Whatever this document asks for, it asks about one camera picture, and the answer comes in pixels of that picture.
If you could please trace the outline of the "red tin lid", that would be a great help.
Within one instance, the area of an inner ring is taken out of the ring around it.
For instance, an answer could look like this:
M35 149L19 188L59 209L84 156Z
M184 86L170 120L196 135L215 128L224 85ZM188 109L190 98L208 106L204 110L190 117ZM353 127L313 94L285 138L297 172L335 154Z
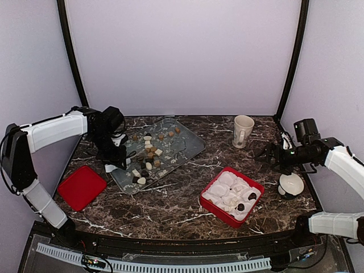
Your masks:
M88 166L74 171L57 188L59 195L75 211L88 206L107 186L106 181Z

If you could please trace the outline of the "white square chocolate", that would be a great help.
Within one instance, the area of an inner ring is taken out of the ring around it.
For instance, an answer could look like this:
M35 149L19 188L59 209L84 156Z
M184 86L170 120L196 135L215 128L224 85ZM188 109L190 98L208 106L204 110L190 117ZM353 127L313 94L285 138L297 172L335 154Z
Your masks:
M235 190L236 192L239 192L239 191L241 191L241 190L243 190L243 189L244 189L244 187L243 187L243 186L241 186L241 185L234 187L234 190Z

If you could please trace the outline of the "dark chocolate piece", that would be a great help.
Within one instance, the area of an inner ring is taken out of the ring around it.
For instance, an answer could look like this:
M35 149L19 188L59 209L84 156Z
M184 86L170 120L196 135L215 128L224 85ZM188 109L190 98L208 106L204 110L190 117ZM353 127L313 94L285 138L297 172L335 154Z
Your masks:
M244 204L239 204L239 205L237 206L237 210L238 210L238 211L244 211L244 209L245 209L245 205L244 205Z

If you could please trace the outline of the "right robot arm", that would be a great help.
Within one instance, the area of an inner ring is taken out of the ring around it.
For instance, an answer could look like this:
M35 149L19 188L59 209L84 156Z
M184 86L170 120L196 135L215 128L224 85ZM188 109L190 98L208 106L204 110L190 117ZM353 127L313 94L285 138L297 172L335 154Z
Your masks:
M338 139L323 138L314 119L293 126L293 135L279 134L255 155L279 175L297 174L313 195L316 207L297 217L290 241L302 247L329 234L363 244L363 162Z

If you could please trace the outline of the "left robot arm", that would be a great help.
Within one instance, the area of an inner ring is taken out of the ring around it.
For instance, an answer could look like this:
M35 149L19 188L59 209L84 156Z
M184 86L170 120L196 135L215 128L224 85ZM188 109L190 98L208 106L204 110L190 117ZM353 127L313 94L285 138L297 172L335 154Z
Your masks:
M80 235L71 228L72 220L40 182L34 155L53 144L81 136L96 146L96 158L104 165L127 168L125 117L114 106L104 111L75 106L41 121L11 123L1 140L1 176L9 191L22 196L35 213L57 229L58 239L68 248L80 244Z

